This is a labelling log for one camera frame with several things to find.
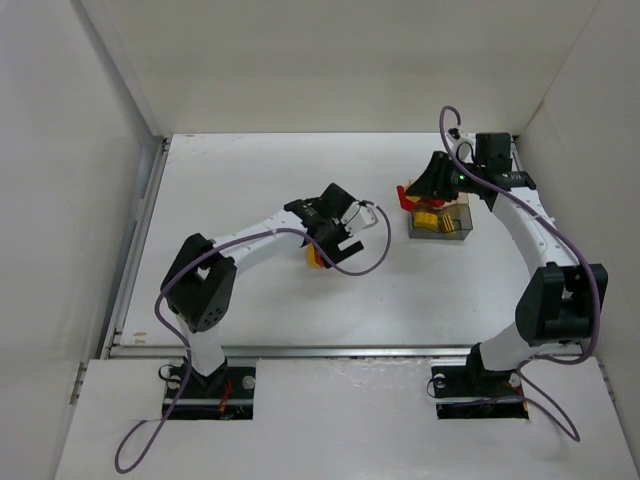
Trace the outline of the red small lego brick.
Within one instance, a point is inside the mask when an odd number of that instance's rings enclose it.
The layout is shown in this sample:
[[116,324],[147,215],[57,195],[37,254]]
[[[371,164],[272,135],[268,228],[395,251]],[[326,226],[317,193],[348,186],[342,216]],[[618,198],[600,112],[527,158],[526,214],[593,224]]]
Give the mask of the red small lego brick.
[[403,185],[398,185],[396,187],[396,193],[400,208],[404,211],[411,212],[419,201],[418,197],[407,195],[406,188]]

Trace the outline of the yellow curved lego brick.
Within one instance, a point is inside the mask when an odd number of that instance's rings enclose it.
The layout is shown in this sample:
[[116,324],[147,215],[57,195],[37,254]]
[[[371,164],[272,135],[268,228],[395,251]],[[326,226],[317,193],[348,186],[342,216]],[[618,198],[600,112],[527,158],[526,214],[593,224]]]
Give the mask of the yellow curved lego brick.
[[419,211],[414,214],[412,224],[417,229],[437,231],[439,229],[439,218],[436,214]]

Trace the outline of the yellow striped lego brick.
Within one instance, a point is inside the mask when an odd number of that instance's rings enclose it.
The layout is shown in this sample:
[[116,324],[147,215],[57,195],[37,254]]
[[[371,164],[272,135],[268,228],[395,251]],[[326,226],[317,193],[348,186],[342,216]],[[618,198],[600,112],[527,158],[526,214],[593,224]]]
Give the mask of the yellow striped lego brick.
[[456,230],[456,225],[450,215],[445,214],[441,217],[440,230],[444,233],[450,233]]

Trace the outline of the red rectangular lego brick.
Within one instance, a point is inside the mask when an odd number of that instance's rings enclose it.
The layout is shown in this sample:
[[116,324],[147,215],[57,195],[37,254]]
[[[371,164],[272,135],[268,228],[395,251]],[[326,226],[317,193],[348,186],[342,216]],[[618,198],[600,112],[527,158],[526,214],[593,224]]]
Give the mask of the red rectangular lego brick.
[[442,208],[445,205],[444,200],[432,199],[432,198],[421,198],[418,201],[419,204],[428,205],[433,208]]

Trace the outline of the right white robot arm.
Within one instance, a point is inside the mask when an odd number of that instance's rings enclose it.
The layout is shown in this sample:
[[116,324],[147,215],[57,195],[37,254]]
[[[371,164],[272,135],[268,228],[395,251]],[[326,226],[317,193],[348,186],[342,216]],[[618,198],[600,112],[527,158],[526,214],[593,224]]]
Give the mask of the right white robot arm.
[[463,194],[478,196],[509,232],[530,274],[513,322],[467,355],[462,377],[481,395],[553,345],[595,345],[608,274],[557,230],[531,176],[514,169],[510,134],[469,138],[451,128],[447,137],[445,150],[432,154],[425,171],[398,186],[401,207],[415,214],[443,209]]

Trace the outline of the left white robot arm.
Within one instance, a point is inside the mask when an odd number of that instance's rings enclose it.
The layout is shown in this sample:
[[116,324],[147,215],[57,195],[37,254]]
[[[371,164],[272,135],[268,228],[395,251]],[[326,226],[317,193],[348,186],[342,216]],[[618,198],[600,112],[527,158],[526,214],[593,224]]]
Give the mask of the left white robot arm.
[[348,247],[341,244],[377,222],[369,204],[331,183],[320,196],[293,200],[238,233],[217,239],[200,233],[189,236],[161,283],[161,296],[188,343],[195,381],[213,388],[225,375],[219,323],[240,275],[307,245],[325,257],[326,268],[334,266],[364,249],[359,241]]

